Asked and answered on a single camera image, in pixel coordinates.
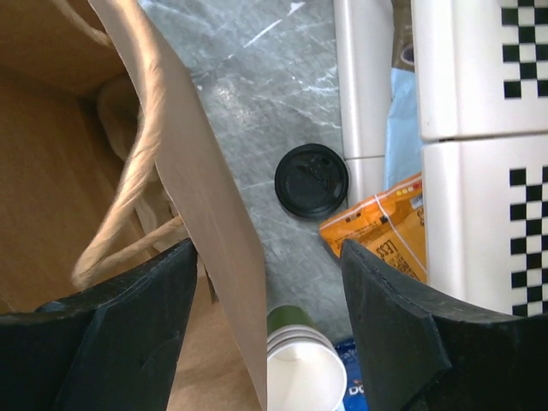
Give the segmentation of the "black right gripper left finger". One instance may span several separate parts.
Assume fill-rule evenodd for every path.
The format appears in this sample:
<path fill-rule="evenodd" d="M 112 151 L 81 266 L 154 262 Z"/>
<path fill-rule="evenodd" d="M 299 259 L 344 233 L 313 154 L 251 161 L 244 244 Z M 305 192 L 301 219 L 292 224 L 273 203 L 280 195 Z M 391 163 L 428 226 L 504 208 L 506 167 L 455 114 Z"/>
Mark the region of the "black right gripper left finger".
<path fill-rule="evenodd" d="M 185 240 L 80 293 L 4 314 L 2 409 L 166 409 L 196 285 Z"/>

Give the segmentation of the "stack of green paper cups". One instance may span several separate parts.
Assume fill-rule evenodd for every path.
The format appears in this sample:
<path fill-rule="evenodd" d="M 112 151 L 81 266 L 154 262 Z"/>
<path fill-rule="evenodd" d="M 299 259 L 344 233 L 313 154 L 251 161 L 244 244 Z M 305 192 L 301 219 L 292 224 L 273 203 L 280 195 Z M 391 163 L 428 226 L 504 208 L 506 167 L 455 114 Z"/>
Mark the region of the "stack of green paper cups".
<path fill-rule="evenodd" d="M 343 403 L 347 372 L 331 341 L 300 307 L 267 315 L 268 411 L 333 411 Z"/>

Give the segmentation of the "cream three-tier shelf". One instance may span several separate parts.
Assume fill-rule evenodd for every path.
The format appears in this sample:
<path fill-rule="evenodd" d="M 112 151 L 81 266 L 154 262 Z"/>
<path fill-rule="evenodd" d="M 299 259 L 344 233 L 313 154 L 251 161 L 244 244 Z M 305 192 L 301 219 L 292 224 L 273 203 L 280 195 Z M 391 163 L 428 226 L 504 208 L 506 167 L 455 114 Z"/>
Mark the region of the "cream three-tier shelf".
<path fill-rule="evenodd" d="M 547 311 L 547 4 L 411 4 L 429 284 Z"/>

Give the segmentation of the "orange snack bag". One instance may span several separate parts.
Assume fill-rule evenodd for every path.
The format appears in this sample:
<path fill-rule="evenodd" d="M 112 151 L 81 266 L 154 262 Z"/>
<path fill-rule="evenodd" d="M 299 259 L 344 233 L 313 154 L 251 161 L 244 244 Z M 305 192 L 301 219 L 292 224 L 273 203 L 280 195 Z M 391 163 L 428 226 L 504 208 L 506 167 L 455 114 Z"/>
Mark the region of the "orange snack bag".
<path fill-rule="evenodd" d="M 361 201 L 319 226 L 339 257 L 343 242 L 354 240 L 400 272 L 427 281 L 426 237 L 420 173 Z"/>

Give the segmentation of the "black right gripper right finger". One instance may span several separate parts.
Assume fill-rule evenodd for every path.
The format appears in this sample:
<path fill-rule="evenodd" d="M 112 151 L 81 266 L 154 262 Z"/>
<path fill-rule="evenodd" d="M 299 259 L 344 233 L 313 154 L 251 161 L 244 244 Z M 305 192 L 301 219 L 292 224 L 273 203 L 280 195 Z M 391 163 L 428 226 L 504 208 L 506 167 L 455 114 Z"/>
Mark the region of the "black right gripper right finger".
<path fill-rule="evenodd" d="M 547 317 L 457 300 L 342 245 L 348 313 L 371 410 L 544 410 Z"/>

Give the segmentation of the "stack of black lids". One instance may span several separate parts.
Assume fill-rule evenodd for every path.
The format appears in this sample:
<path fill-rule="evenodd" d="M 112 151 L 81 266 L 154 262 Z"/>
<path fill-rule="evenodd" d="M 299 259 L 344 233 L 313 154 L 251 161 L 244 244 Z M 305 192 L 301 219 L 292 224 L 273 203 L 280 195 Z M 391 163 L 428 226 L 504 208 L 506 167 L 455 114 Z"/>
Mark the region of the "stack of black lids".
<path fill-rule="evenodd" d="M 347 197 L 349 172 L 328 146 L 309 143 L 287 152 L 277 165 L 274 188 L 282 208 L 307 220 L 329 217 Z"/>

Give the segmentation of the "brown paper bag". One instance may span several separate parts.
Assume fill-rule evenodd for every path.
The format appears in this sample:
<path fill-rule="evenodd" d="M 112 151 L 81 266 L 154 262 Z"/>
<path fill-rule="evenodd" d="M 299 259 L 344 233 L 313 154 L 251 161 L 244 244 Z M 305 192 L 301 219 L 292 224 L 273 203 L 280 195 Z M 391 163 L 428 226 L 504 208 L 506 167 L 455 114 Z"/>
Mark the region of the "brown paper bag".
<path fill-rule="evenodd" d="M 126 74 L 126 161 L 98 118 Z M 176 216 L 128 216 L 156 169 Z M 262 245 L 186 66 L 136 1 L 1 4 L 1 317 L 117 277 L 189 240 L 197 285 L 164 410 L 264 410 Z"/>

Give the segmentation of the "blue chips bag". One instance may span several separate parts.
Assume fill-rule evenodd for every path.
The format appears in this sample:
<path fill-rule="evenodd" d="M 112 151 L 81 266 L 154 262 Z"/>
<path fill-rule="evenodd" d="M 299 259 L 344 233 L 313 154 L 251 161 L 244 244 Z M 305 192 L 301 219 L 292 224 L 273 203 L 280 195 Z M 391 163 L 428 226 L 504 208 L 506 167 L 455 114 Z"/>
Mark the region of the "blue chips bag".
<path fill-rule="evenodd" d="M 354 339 L 350 337 L 337 343 L 335 350 L 347 373 L 347 386 L 338 410 L 368 411 Z"/>

